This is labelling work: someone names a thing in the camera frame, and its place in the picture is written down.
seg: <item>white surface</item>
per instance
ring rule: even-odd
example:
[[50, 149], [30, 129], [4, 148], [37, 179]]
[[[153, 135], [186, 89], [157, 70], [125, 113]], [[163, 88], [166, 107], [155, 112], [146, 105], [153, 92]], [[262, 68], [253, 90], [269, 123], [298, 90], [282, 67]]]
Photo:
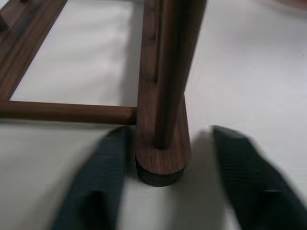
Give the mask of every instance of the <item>white surface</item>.
[[0, 0], [0, 9], [8, 2], [8, 0]]
[[[69, 0], [13, 99], [136, 105], [141, 27], [139, 3]], [[128, 177], [119, 229], [239, 229], [215, 167], [213, 124], [252, 136], [306, 202], [306, 38], [305, 11], [209, 1], [186, 90], [193, 162], [167, 188]], [[113, 127], [1, 122], [0, 229], [46, 229], [70, 176]]]

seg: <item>walnut wood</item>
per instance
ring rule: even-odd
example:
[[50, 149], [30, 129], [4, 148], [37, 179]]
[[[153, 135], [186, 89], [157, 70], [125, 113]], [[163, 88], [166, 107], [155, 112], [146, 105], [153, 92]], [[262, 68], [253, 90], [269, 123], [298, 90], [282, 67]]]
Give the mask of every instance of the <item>walnut wood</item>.
[[0, 103], [0, 118], [135, 125], [136, 108], [8, 101]]
[[[154, 3], [155, 0], [145, 0], [145, 9]], [[183, 174], [190, 161], [191, 152], [184, 100], [170, 148], [159, 150], [153, 143], [158, 96], [158, 84], [154, 82], [158, 39], [151, 39], [151, 27], [147, 25], [151, 25], [155, 20], [154, 13], [144, 11], [137, 113], [138, 150], [135, 158], [137, 173], [142, 180], [153, 186], [166, 186], [174, 183]]]
[[163, 3], [154, 142], [165, 150], [172, 143], [206, 0]]
[[7, 25], [6, 21], [0, 15], [0, 32], [3, 32], [5, 30], [7, 30], [8, 28], [9, 28], [9, 26]]
[[[19, 2], [19, 0], [10, 0], [6, 3], [6, 5], [1, 9], [1, 15], [3, 16], [3, 18], [5, 18], [5, 21], [7, 22], [7, 24], [11, 29], [0, 34], [0, 43], [2, 43], [2, 41], [5, 38], [6, 41], [11, 41], [12, 43], [13, 41], [15, 41], [18, 35], [17, 33], [15, 33], [16, 31], [15, 23], [21, 17], [22, 13], [24, 13], [26, 9], [30, 9], [32, 6], [33, 6], [32, 4], [22, 4]], [[4, 44], [1, 45], [1, 52], [2, 52], [2, 56], [0, 57], [1, 60], [4, 59], [7, 50], [10, 50], [10, 48], [11, 48], [10, 43], [6, 43], [6, 45]]]
[[14, 9], [20, 16], [0, 43], [0, 100], [3, 101], [9, 100], [13, 95], [67, 2], [32, 0], [28, 4], [23, 4], [19, 0], [11, 0], [3, 9], [3, 13], [10, 9], [11, 4], [17, 4], [16, 1], [19, 6]]
[[[160, 0], [156, 0], [156, 9], [155, 9], [155, 38], [157, 39], [157, 58], [159, 57], [159, 53], [160, 53], [160, 40], [161, 40], [161, 19], [162, 19], [162, 10], [163, 10], [163, 4]], [[155, 75], [154, 75], [154, 81], [155, 83], [159, 82], [159, 62], [156, 62], [157, 66], [156, 66], [156, 71], [155, 71]]]

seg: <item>vertical wooden dowel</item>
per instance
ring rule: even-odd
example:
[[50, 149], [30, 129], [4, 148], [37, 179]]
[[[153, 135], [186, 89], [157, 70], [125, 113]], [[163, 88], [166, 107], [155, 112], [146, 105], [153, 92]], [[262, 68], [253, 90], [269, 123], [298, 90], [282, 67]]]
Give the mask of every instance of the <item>vertical wooden dowel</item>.
[[7, 25], [7, 23], [5, 22], [5, 20], [2, 18], [2, 16], [0, 15], [0, 32], [5, 31], [9, 28], [9, 26]]
[[169, 148], [197, 43], [206, 0], [164, 0], [159, 52], [156, 148]]
[[[159, 44], [161, 41], [161, 18], [162, 18], [162, 1], [161, 0], [156, 0], [156, 9], [155, 9], [155, 38], [157, 40], [157, 57], [159, 58]], [[157, 61], [157, 66], [156, 66], [156, 73], [154, 76], [154, 82], [158, 83], [159, 82], [159, 61]]]

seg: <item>dark green object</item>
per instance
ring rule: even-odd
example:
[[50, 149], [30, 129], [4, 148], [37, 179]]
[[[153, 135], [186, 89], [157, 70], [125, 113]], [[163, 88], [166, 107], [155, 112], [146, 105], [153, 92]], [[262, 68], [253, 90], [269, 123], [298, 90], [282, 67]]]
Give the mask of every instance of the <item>dark green object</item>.
[[284, 178], [247, 137], [213, 128], [226, 194], [242, 230], [307, 230], [307, 211]]
[[114, 230], [123, 187], [123, 162], [131, 132], [111, 132], [75, 176], [51, 229]]

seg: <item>wooden dowel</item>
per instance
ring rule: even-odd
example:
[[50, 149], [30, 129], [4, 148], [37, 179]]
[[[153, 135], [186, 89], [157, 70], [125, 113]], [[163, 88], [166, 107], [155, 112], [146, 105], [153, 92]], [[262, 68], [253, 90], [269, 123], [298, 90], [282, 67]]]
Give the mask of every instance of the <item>wooden dowel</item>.
[[206, 0], [163, 1], [154, 134], [158, 149], [167, 149], [174, 135], [205, 6]]
[[0, 102], [0, 118], [41, 121], [136, 124], [136, 108], [37, 102]]
[[[161, 18], [162, 18], [162, 10], [163, 10], [163, 4], [161, 0], [156, 0], [155, 4], [155, 38], [157, 42], [157, 58], [159, 57], [159, 44], [161, 40]], [[154, 82], [159, 82], [159, 61], [156, 62], [156, 72], [154, 75]]]
[[6, 31], [9, 28], [8, 24], [5, 22], [5, 20], [0, 15], [0, 32]]

